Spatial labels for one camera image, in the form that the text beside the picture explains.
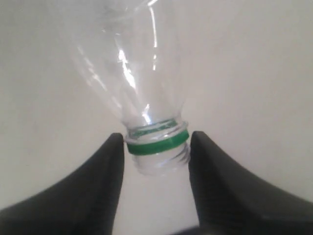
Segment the green ring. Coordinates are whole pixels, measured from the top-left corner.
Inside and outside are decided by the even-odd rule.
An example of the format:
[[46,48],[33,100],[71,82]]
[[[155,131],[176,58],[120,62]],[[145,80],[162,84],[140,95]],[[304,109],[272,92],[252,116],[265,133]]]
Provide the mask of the green ring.
[[128,151],[134,155],[150,155],[155,153],[164,152],[172,148],[176,148],[184,143],[189,138],[189,133],[187,130],[180,132],[179,134],[170,137],[168,139],[147,143],[147,144],[131,144],[128,143]]

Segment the white background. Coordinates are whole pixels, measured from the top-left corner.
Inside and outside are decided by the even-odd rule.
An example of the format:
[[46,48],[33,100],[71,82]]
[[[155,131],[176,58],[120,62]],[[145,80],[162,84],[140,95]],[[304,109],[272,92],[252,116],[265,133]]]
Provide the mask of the white background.
[[[177,0],[183,117],[267,181],[313,201],[313,1]],[[0,2],[0,208],[61,180],[124,128],[75,71],[44,1]],[[126,155],[114,234],[197,224],[187,168]]]

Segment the upside-down bottle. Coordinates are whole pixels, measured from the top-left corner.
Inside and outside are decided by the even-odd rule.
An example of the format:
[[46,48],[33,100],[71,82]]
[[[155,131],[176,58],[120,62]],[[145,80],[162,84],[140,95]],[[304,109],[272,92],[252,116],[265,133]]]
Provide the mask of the upside-down bottle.
[[127,128],[139,172],[189,161],[185,85],[172,0],[50,0],[81,76]]

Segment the white wall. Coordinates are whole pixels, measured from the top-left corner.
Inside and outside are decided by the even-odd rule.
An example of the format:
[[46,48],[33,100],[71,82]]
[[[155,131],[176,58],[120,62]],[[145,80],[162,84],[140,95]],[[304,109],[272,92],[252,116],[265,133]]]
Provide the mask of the white wall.
[[[190,131],[204,130],[252,172],[313,201],[313,1],[179,0],[178,12]],[[0,34],[3,208],[62,179],[124,129],[79,78],[43,1],[2,1]],[[120,223],[140,207],[125,205],[147,181],[126,158]],[[151,190],[146,203],[157,197]],[[170,215],[195,223],[188,210],[181,199]]]

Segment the clear plastic bottle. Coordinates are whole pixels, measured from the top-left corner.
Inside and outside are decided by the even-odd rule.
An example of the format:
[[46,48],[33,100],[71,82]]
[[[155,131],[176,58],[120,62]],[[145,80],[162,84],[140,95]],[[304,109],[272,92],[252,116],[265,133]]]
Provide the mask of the clear plastic bottle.
[[126,126],[138,170],[162,174],[187,163],[172,0],[49,2],[77,69]]

